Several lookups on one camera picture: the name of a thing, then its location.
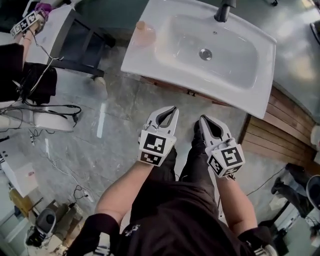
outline wooden wall panel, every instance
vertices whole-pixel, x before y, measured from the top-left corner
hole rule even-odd
[[[280,130],[292,135],[293,137],[302,141],[303,143],[307,144],[308,146],[312,147],[312,144],[311,144],[309,138],[307,138],[300,131],[296,130],[295,128],[293,128],[289,124],[285,123],[281,119],[275,117],[274,115],[267,112],[267,113],[265,113],[263,120],[266,121],[267,123],[279,128]]]
[[[263,120],[253,116],[246,120],[241,134],[242,149],[310,168],[316,155],[310,142],[314,125],[312,118],[299,106],[272,88]]]
[[[263,146],[251,143],[249,141],[244,140],[242,142],[242,148],[245,151],[250,151],[268,158],[272,158],[272,159],[277,159],[279,161],[285,162],[285,163],[291,163],[294,165],[298,165],[298,166],[305,166],[306,164],[299,160],[299,159],[295,159],[293,157],[287,156],[285,154],[281,154],[277,151],[265,148]]]

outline forearm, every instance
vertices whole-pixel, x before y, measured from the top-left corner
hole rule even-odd
[[[103,193],[95,212],[109,214],[120,224],[131,209],[152,168],[150,164],[135,162],[127,173]]]
[[[33,40],[33,35],[32,33],[34,34],[35,33],[35,29],[32,30],[32,32],[30,30],[28,30],[26,33],[25,33],[25,36],[23,37],[22,39],[22,45],[24,47],[24,50],[23,50],[23,62],[22,62],[22,66],[25,64],[26,62],[26,59],[27,59],[27,55],[28,55],[28,51],[29,51],[29,47],[31,45],[31,42]]]
[[[246,230],[256,228],[255,209],[239,184],[226,178],[216,179],[222,209],[229,228],[237,236]]]

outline metal frame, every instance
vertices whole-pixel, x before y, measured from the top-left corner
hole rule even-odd
[[[54,58],[58,58],[61,52],[61,49],[63,47],[63,44],[66,40],[66,37],[69,33],[69,30],[74,23],[74,21],[78,22],[80,25],[84,26],[89,30],[88,34],[86,35],[86,38],[84,40],[84,44],[81,49],[81,53],[79,54],[79,58],[77,61],[71,61],[71,60],[54,60],[52,62],[52,66],[56,68],[61,68],[61,69],[69,69],[69,70],[75,70],[75,71],[80,71],[88,74],[92,74],[94,76],[98,77],[103,77],[104,72],[100,69],[98,69],[98,65],[102,56],[102,51],[105,47],[105,44],[102,43],[101,47],[98,51],[97,54],[97,60],[94,63],[94,66],[89,66],[83,64],[83,60],[85,58],[85,54],[88,48],[88,45],[90,43],[91,38],[93,35],[98,36],[101,38],[109,47],[113,47],[116,43],[116,40],[107,35],[103,34],[96,26],[92,25],[89,23],[84,17],[82,17],[79,13],[77,13],[75,10],[71,10],[69,15],[67,16],[64,24],[62,25],[62,28],[60,29],[58,36],[56,37],[56,40],[53,44],[53,47],[51,49],[50,55]]]

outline gray tile floor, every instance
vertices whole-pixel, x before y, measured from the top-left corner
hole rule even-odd
[[[125,52],[125,47],[116,46],[100,63],[105,70],[107,91],[84,74],[58,70],[57,92],[50,103],[74,103],[82,107],[73,133],[49,135],[42,132],[33,146],[28,130],[10,132],[12,142],[18,143],[33,163],[39,184],[38,190],[32,193],[33,198],[40,197],[37,194],[40,192],[47,202],[53,199],[60,203],[73,202],[77,181],[98,201],[103,191],[135,162],[142,125],[152,111],[164,106],[176,105],[180,110],[175,132],[178,153],[175,171],[178,175],[191,148],[193,124],[200,115],[206,114],[225,122],[231,134],[238,138],[245,112],[165,90],[146,83],[137,75],[121,72]],[[248,152],[245,152],[245,159],[246,164],[236,178],[247,194],[285,165]],[[275,178],[249,196],[259,221],[270,219],[275,214],[268,206],[273,198],[270,188]],[[96,203],[85,198],[77,203],[85,216],[94,212]]]

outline white sink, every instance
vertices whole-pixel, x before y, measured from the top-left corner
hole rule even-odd
[[[229,14],[195,0],[149,0],[140,20],[155,41],[132,37],[121,70],[205,94],[263,118],[274,75],[276,41]]]

